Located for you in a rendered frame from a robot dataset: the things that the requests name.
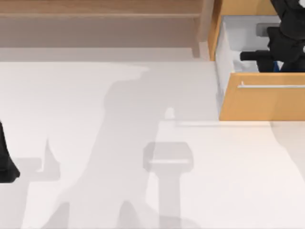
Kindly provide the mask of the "pale wooden drawer front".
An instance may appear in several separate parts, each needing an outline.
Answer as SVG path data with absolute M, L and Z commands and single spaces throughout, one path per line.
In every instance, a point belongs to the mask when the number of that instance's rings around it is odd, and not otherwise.
M 305 89 L 237 88 L 245 84 L 305 84 L 305 73 L 231 73 L 221 121 L 305 121 Z

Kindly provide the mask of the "grey pierced drawer inside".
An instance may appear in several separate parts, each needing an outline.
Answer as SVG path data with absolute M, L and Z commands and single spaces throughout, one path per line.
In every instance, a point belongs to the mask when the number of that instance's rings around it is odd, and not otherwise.
M 219 114 L 231 73 L 260 73 L 254 61 L 240 61 L 242 51 L 265 50 L 267 37 L 257 35 L 257 26 L 276 25 L 276 16 L 224 16 L 220 25 L 215 63 Z

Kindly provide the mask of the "wooden drawer cabinet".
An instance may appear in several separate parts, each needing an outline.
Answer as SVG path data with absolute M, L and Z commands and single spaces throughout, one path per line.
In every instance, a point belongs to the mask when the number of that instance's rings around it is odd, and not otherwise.
M 215 0 L 207 41 L 210 61 L 215 60 L 215 51 L 223 16 L 265 15 L 276 15 L 270 0 Z

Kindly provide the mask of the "wooden open shelf unit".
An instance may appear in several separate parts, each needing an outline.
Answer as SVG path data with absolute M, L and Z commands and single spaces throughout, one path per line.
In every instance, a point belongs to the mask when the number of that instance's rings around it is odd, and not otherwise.
M 0 0 L 0 47 L 187 48 L 200 55 L 207 0 Z

